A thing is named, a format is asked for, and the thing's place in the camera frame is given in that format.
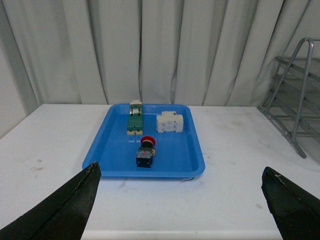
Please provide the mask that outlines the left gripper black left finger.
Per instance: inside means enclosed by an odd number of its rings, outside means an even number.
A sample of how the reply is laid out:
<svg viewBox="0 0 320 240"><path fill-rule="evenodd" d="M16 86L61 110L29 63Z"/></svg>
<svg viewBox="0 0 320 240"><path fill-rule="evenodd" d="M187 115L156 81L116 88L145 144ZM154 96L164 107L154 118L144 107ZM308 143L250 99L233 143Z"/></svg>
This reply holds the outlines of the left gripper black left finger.
<svg viewBox="0 0 320 240"><path fill-rule="evenodd" d="M91 214L101 169L90 164L0 231L2 240L79 240Z"/></svg>

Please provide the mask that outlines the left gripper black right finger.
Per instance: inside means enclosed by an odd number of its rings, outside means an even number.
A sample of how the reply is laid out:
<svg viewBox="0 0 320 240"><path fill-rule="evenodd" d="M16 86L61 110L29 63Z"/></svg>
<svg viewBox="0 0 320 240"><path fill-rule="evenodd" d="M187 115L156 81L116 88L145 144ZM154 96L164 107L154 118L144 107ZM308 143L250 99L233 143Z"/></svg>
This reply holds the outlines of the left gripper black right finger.
<svg viewBox="0 0 320 240"><path fill-rule="evenodd" d="M284 240L320 238L320 200L270 167L262 174L262 192Z"/></svg>

